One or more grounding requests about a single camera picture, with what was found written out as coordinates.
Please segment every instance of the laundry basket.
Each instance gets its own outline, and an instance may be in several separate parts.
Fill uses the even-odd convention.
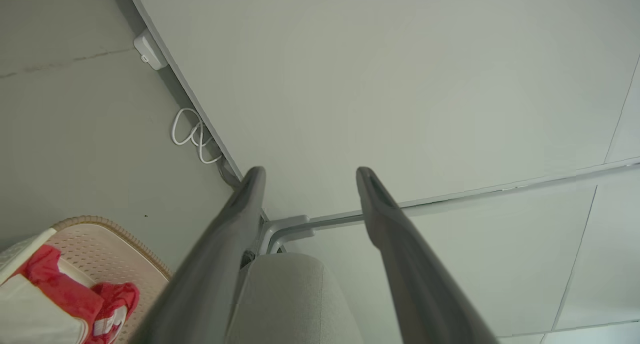
[[[171,278],[171,271],[133,235],[100,216],[69,218],[0,253],[0,284],[43,244],[60,250],[58,267],[85,287],[134,283],[140,297],[116,343],[128,342]]]

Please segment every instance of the red fabric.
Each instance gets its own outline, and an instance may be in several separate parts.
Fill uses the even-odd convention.
[[[131,282],[117,285],[103,282],[94,285],[91,290],[99,294],[104,300],[102,310],[100,310],[95,318],[96,322],[114,316],[115,310],[122,306],[126,307],[126,319],[129,319],[140,299],[138,288]],[[85,341],[85,344],[109,344],[115,339],[115,335],[119,333],[121,325],[121,323],[114,323],[110,326],[108,332],[103,335],[95,335],[96,329],[94,327],[94,335],[90,335]]]
[[[60,251],[42,245],[16,273],[22,274],[53,303],[72,317],[83,319],[89,329],[103,307],[103,298],[58,269]]]
[[[61,273],[59,259],[58,249],[42,245],[13,275],[22,274],[67,314],[83,319],[89,329],[84,344],[112,342],[119,325],[104,335],[94,336],[94,322],[109,318],[122,306],[126,306],[126,319],[129,319],[140,298],[137,287],[130,282],[116,285],[103,282],[89,289]]]

